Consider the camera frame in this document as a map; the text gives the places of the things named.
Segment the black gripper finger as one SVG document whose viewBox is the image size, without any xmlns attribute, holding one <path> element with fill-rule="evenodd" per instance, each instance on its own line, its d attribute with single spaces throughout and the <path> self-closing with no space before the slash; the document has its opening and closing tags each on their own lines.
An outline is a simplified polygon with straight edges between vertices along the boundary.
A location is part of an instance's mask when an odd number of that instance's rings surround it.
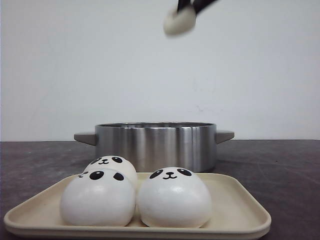
<svg viewBox="0 0 320 240">
<path fill-rule="evenodd" d="M 190 5 L 191 0 L 178 0 L 176 12 L 178 13 Z"/>
<path fill-rule="evenodd" d="M 209 7 L 213 3 L 217 2 L 217 0 L 194 0 L 193 8 L 196 14 L 199 14 L 202 10 Z"/>
</svg>

